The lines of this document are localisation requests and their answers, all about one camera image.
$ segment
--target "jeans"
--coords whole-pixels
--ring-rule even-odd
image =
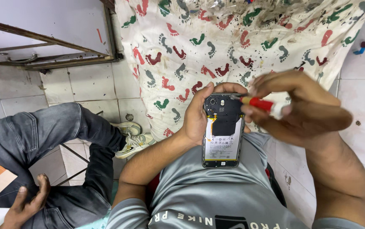
[[[0,165],[18,176],[0,193],[2,208],[12,206],[20,186],[27,187],[31,200],[38,187],[28,168],[57,145],[75,138],[92,142],[85,182],[51,187],[45,207],[22,228],[75,228],[103,217],[111,206],[112,158],[122,135],[78,103],[0,119]]]

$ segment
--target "smartphone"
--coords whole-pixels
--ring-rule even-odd
[[[207,125],[202,141],[202,166],[235,168],[239,165],[244,114],[242,103],[231,99],[237,93],[212,93],[205,99]]]

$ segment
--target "left hand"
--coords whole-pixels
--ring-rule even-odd
[[[195,93],[195,96],[192,98],[191,103],[185,111],[184,124],[178,131],[186,136],[194,145],[202,144],[207,124],[204,102],[213,92],[246,94],[247,89],[237,83],[221,83],[214,87],[213,82],[210,82],[203,89]],[[247,126],[245,126],[245,132],[250,132],[250,129]]]
[[[37,195],[33,197],[31,202],[25,202],[27,188],[25,186],[20,187],[16,199],[7,212],[0,229],[20,229],[28,219],[45,206],[48,193],[51,189],[50,181],[45,174],[38,174],[37,180],[40,184],[40,190],[37,192]]]

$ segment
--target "white battery label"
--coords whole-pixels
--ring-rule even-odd
[[[213,136],[211,126],[213,119],[208,119],[205,132],[205,160],[236,160],[240,142],[242,118],[236,122],[235,133],[231,136]]]

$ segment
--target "sneaker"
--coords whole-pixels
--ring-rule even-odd
[[[122,135],[127,136],[130,133],[130,136],[137,136],[141,134],[141,126],[134,122],[124,122],[124,123],[111,123],[112,126],[119,128],[120,133]]]
[[[156,143],[151,134],[140,134],[138,136],[126,136],[126,145],[115,153],[117,159],[124,159],[136,152]]]

